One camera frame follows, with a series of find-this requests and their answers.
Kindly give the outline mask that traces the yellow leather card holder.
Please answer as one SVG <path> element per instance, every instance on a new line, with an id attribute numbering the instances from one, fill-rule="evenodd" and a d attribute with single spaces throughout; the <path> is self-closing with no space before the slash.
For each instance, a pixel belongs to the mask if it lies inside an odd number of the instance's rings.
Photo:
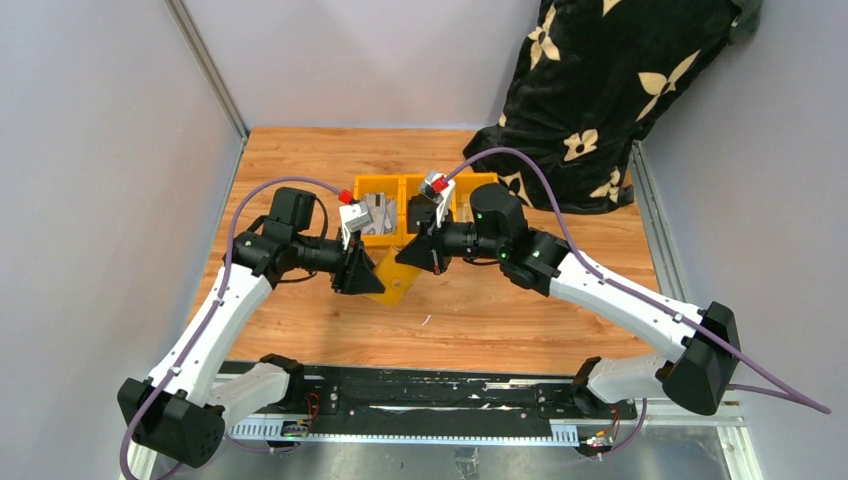
<path id="1" fill-rule="evenodd" d="M 383 284 L 382 293 L 370 293 L 367 297 L 380 304 L 395 306 L 409 291 L 422 270 L 397 262 L 400 253 L 398 247 L 390 247 L 385 255 L 376 263 L 373 273 Z"/>

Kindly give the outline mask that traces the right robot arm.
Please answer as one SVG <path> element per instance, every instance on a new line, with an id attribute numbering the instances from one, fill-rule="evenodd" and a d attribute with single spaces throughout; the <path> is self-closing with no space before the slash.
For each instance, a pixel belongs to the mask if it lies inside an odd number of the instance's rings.
<path id="1" fill-rule="evenodd" d="M 587 308 L 636 334 L 655 350 L 624 359 L 587 359 L 566 395 L 577 413 L 596 417 L 637 397 L 665 397 L 700 415 L 717 412 L 739 363 L 733 311 L 684 303 L 634 283 L 551 233 L 529 227 L 518 198 L 497 183 L 470 196 L 473 219 L 453 220 L 441 196 L 408 202 L 415 237 L 399 264 L 442 274 L 453 258 L 495 261 L 518 287 Z"/>

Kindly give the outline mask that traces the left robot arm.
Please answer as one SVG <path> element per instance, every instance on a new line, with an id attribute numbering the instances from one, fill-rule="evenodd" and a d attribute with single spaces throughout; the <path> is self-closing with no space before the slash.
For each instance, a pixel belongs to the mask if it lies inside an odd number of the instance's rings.
<path id="1" fill-rule="evenodd" d="M 305 235 L 313 210 L 323 202 L 311 192 L 281 187 L 270 211 L 243 232 L 231 227 L 224 264 L 201 309 L 170 352 L 143 380 L 129 378 L 117 399 L 127 423 L 120 446 L 121 469 L 132 476 L 132 444 L 165 455 L 179 466 L 199 468 L 215 454 L 229 427 L 274 405 L 283 413 L 306 410 L 313 420 L 320 398 L 308 391 L 305 367 L 276 354 L 222 385 L 215 378 L 235 340 L 285 274 L 326 272 L 332 289 L 345 295 L 382 293 L 360 239 L 371 224 L 367 204 L 337 190 L 340 228 L 335 238 Z"/>

